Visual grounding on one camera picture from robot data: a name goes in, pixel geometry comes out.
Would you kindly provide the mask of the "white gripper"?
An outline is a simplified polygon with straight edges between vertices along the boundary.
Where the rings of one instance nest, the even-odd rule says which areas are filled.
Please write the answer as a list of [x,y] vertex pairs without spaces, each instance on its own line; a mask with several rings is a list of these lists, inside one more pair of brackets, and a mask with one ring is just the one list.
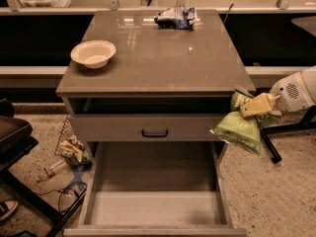
[[303,70],[277,81],[270,93],[262,93],[240,107],[246,119],[273,111],[275,107],[286,113],[311,107],[311,71]]

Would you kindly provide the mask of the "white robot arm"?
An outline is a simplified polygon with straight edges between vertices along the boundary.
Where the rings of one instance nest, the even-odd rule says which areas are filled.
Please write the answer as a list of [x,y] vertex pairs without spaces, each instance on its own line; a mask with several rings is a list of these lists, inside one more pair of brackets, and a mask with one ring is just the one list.
[[268,93],[262,93],[240,107],[243,118],[272,111],[294,113],[316,105],[316,66],[277,81]]

